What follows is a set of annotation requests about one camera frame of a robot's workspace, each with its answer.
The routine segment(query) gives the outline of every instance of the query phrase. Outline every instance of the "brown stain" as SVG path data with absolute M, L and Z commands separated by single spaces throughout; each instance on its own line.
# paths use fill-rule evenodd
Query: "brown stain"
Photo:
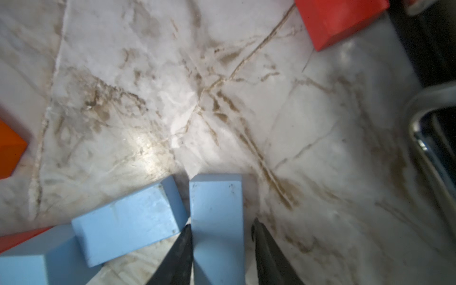
M 274 169 L 278 169 L 279 167 L 281 167 L 282 165 L 284 165 L 285 163 L 287 163 L 289 161 L 293 161 L 293 160 L 301 158 L 314 145 L 318 144 L 322 139 L 326 138 L 334 130 L 335 126 L 336 126 L 336 124 L 334 124 L 334 126 L 329 130 L 329 132 L 327 132 L 323 136 L 318 137 L 315 141 L 305 145 L 294 157 L 284 158 L 281 161 L 279 161 L 279 163 L 277 163 L 277 165 L 274 167 Z
M 276 75 L 279 75 L 279 74 L 280 74 L 279 72 L 268 73 L 268 74 L 264 75 L 264 76 L 260 79 L 260 81 L 261 81 L 261 82 L 264 82 L 264 81 L 268 80 L 268 78 L 269 78 L 270 76 L 276 76 Z
M 222 44 L 221 42 L 212 39 L 212 38 L 209 36 L 209 34 L 207 35 L 206 45 L 207 45 L 209 48 L 216 48 L 216 47 L 220 46 L 221 44 Z
M 396 197 L 415 205 L 414 198 L 406 185 L 404 170 L 407 168 L 407 161 L 399 145 L 398 131 L 378 127 L 373 122 L 367 112 L 368 106 L 363 94 L 366 85 L 364 75 L 358 74 L 353 82 L 339 76 L 336 82 L 343 86 L 347 93 L 354 95 L 359 112 L 358 122 L 363 131 L 363 141 L 372 156 L 372 161 L 380 168 L 379 173 L 391 184 Z
M 213 98 L 213 100 L 214 100 L 214 105 L 212 107 L 212 111 L 218 112 L 220 110 L 220 105 L 218 104 L 218 101 L 215 98 Z
M 176 23 L 174 22 L 174 20 L 170 19 L 170 21 L 171 21 L 171 24 L 173 25 L 174 29 L 176 30 L 176 32 L 179 32 L 179 28 L 177 28 Z
M 395 158 L 390 162 L 389 166 L 391 182 L 397 190 L 397 196 L 406 200 L 412 200 L 412 197 L 410 197 L 409 191 L 405 185 L 404 170 L 406 167 L 407 163 L 405 162 L 402 151 L 400 148 L 397 148 Z
M 272 70 L 276 70 L 277 66 L 275 64 L 273 65 L 263 65 L 264 68 L 268 68 L 268 69 L 272 69 Z
M 264 216 L 266 218 L 266 221 L 268 221 L 268 224 L 271 225 L 271 231 L 274 234 L 277 234 L 277 222 L 275 220 L 273 213 L 265 213 L 262 214 L 262 216 Z
M 302 194 L 301 189 L 292 181 L 287 180 L 287 179 L 280 179 L 279 180 L 281 186 L 285 190 L 284 193 L 287 196 L 287 198 L 293 203 L 293 206 L 297 207 L 300 205 L 299 201 L 295 197 L 299 197 L 300 201 L 302 201 L 302 198 L 304 197 Z
M 426 237 L 425 233 L 421 229 L 421 227 L 413 222 L 407 215 L 405 215 L 402 211 L 399 209 L 393 207 L 386 201 L 380 201 L 380 202 L 375 202 L 375 206 L 382 208 L 383 210 L 387 211 L 390 213 L 393 217 L 395 217 L 398 221 L 401 223 L 406 224 L 410 229 L 412 229 L 416 235 L 425 243 L 427 244 L 432 250 L 438 252 L 441 254 L 441 250 L 432 245 L 429 241 L 428 238 Z
M 348 272 L 350 273 L 350 279 L 352 280 L 353 285 L 359 285 L 358 277 L 358 263 L 359 263 L 359 253 L 356 248 L 350 248 L 348 250 L 348 255 L 350 257 L 350 262 L 347 262 Z
M 119 65 L 119 68 L 124 68 L 131 60 L 138 57 L 139 53 L 138 50 L 135 48 L 122 48 L 122 52 L 124 53 L 124 62 Z
M 223 94 L 223 92 L 222 92 L 221 90 L 219 90 L 219 91 L 217 92 L 217 96 L 218 96 L 219 98 L 221 98 L 225 103 L 227 103 L 228 106 L 229 106 L 229 108 L 230 108 L 232 111 L 234 111 L 234 112 L 236 112 L 236 113 L 239 113 L 239 109 L 234 105 L 234 103 L 231 101 L 230 98 L 228 98 L 225 94 Z
M 223 57 L 221 57 L 218 61 L 226 66 L 228 65 L 230 62 L 232 62 L 233 60 L 235 60 L 242 52 L 243 48 L 239 49 L 238 51 L 235 51 L 235 52 L 231 52 L 229 54 L 226 54 L 224 55 Z
M 135 69 L 133 72 L 135 73 L 135 82 L 134 82 L 134 84 L 136 86 L 138 86 L 138 80 L 141 78 L 141 71 L 138 70 L 138 69 Z
M 182 64 L 184 65 L 185 70 L 188 72 L 188 77 L 190 78 L 190 74 L 192 73 L 190 69 L 187 66 L 187 61 L 185 59 L 182 59 Z
M 306 85 L 306 86 L 313 86 L 321 91 L 323 91 L 324 93 L 326 94 L 333 94 L 334 93 L 334 89 L 333 88 L 327 88 L 321 84 L 319 84 L 317 81 L 313 80 L 312 78 L 310 77 L 306 77 L 305 80 L 301 80 L 299 81 L 300 84 L 303 84 L 303 85 Z
M 332 249 L 330 246 L 323 244 L 319 239 L 315 238 L 313 243 L 313 258 L 314 261 L 319 263 L 323 268 L 327 265 L 331 265 L 334 257 L 339 263 L 345 264 L 345 257 L 336 249 Z
M 220 146 L 218 144 L 218 135 L 216 133 L 216 131 L 211 127 L 211 125 L 204 119 L 203 115 L 201 112 L 198 112 L 198 115 L 201 116 L 201 119 L 203 120 L 203 122 L 206 124 L 207 128 L 209 129 L 209 133 L 211 134 L 211 137 L 212 137 L 212 140 L 214 141 L 214 143 L 217 145 L 217 146 Z
M 433 207 L 436 212 L 440 213 L 439 203 L 432 191 L 432 188 L 429 184 L 429 181 L 426 179 L 426 175 L 424 174 L 423 170 L 421 169 L 418 161 L 412 155 L 412 164 L 415 166 L 416 174 L 415 174 L 415 185 L 418 195 L 420 195 L 431 207 Z
M 63 122 L 65 121 L 65 117 L 60 115 L 57 119 L 56 127 L 54 128 L 54 135 L 59 134 L 62 131 Z
M 21 59 L 15 52 L 5 52 L 0 49 L 0 57 L 6 60 L 12 66 L 18 65 Z
M 285 240 L 293 245 L 294 247 L 296 247 L 301 253 L 303 254 L 307 254 L 311 251 L 313 251 L 314 247 L 315 247 L 315 243 L 316 243 L 316 239 L 314 238 L 313 239 L 313 242 L 310 246 L 305 246 L 303 245 L 302 242 L 300 242 L 299 240 L 297 240 L 297 238 L 292 238 L 290 235 L 288 234 L 285 234 Z
M 252 201 L 250 201 L 249 199 L 245 198 L 244 199 L 244 208 L 249 208 L 253 205 Z
M 244 134 L 239 133 L 239 139 L 241 142 L 243 142 L 247 148 L 250 150 L 250 152 L 257 157 L 258 159 L 258 165 L 261 169 L 261 173 L 263 174 L 266 182 L 268 185 L 274 190 L 277 195 L 279 196 L 279 199 L 281 203 L 287 208 L 288 210 L 292 210 L 292 204 L 293 205 L 298 205 L 298 201 L 293 197 L 293 194 L 288 192 L 287 189 L 285 189 L 282 186 L 281 181 L 277 178 L 277 176 L 274 174 L 273 171 L 271 171 L 265 164 L 264 161 L 264 156 L 255 144 L 254 140 L 252 139 L 252 135 L 250 133 L 250 128 L 247 125 L 247 121 L 244 118 L 240 119 L 242 125 L 244 126 Z
M 130 28 L 140 38 L 155 38 L 160 35 L 160 22 L 153 17 L 144 4 L 138 1 L 132 2 L 133 7 L 133 20 L 130 22 Z
M 335 203 L 344 203 L 346 205 L 351 205 L 352 201 L 348 199 L 342 199 L 336 194 L 334 194 L 334 191 L 328 188 L 325 184 L 319 185 L 316 183 L 313 179 L 311 179 L 308 175 L 301 173 L 301 177 L 303 180 L 306 182 L 308 185 L 309 189 L 321 200 L 326 201 L 327 203 L 330 204 L 335 204 Z
M 119 108 L 116 110 L 125 116 L 134 117 L 135 109 L 139 111 L 139 115 L 144 115 L 149 109 L 146 106 L 144 99 L 131 92 L 127 92 L 122 88 L 108 85 L 100 78 L 82 71 L 77 71 L 71 68 L 73 72 L 74 82 L 77 89 L 83 94 L 87 94 L 87 99 L 84 102 L 84 106 L 81 108 L 82 112 L 95 113 L 100 119 L 99 122 L 106 125 L 106 121 L 109 120 L 112 105 L 122 106 L 126 113 L 122 113 Z
M 214 113 L 214 115 L 224 123 L 228 121 L 228 116 L 223 113 Z
M 278 30 L 285 24 L 285 22 L 288 20 L 291 14 L 293 14 L 293 11 L 296 8 L 296 4 L 293 3 L 290 8 L 285 12 L 283 18 L 280 20 L 280 22 L 272 29 L 271 33 L 269 33 L 266 38 L 263 39 L 263 41 L 246 57 L 244 57 L 241 62 L 236 66 L 236 68 L 233 70 L 233 72 L 230 75 L 230 79 L 234 77 L 234 75 L 244 66 L 244 64 L 252 59 L 264 46 L 266 46 L 277 34 Z
M 378 268 L 384 280 L 384 284 L 390 284 L 391 273 L 394 267 L 393 259 L 388 256 L 386 248 L 381 241 L 381 238 L 372 230 L 372 228 L 365 227 L 362 229 L 362 233 L 366 236 L 368 240 L 371 240 L 378 247 L 381 257 L 377 259 L 377 263 L 372 263 L 372 266 Z
M 54 25 L 54 33 L 56 33 L 59 36 L 62 35 L 62 25 L 61 24 Z
M 95 121 L 93 124 L 93 130 L 95 133 L 99 134 L 101 133 L 101 124 L 98 121 Z
M 201 74 L 197 73 L 195 75 L 195 81 L 197 84 L 197 97 L 199 100 L 201 98 L 201 94 L 203 93 L 203 90 L 204 90 Z
M 197 29 L 201 28 L 201 11 L 198 5 L 196 4 L 195 0 L 187 0 L 187 5 L 193 19 L 192 24 Z

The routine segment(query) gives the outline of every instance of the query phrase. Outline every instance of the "white marble surface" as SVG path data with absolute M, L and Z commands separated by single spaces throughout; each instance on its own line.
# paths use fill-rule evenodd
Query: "white marble surface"
M 289 0 L 65 7 L 28 200 L 5 187 L 22 204 L 1 227 L 67 223 L 169 174 L 188 206 L 197 173 L 243 173 L 247 284 L 256 216 L 306 284 L 454 283 L 455 246 L 400 132 L 420 88 L 387 16 L 316 52 Z M 173 241 L 90 284 L 144 284 Z
M 28 190 L 65 7 L 59 0 L 0 1 L 0 119 L 28 143 L 14 175 L 0 181 L 0 234 L 37 226 Z

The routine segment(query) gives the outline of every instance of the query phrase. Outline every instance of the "orange block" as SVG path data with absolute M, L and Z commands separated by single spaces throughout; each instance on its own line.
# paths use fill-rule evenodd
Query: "orange block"
M 389 8 L 388 0 L 295 0 L 320 51 L 365 28 Z
M 27 143 L 0 120 L 0 179 L 10 177 Z
M 0 253 L 5 252 L 18 244 L 21 244 L 37 235 L 44 233 L 45 231 L 51 229 L 52 227 L 48 228 L 39 228 L 29 232 L 24 233 L 15 233 L 0 237 Z

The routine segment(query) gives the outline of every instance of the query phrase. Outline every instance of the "light blue block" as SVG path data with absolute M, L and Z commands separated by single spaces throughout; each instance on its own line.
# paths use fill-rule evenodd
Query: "light blue block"
M 72 220 L 89 267 L 179 233 L 188 220 L 172 176 Z
M 84 285 L 89 268 L 70 224 L 55 226 L 0 254 L 1 285 Z
M 200 174 L 190 181 L 195 284 L 244 285 L 242 176 Z

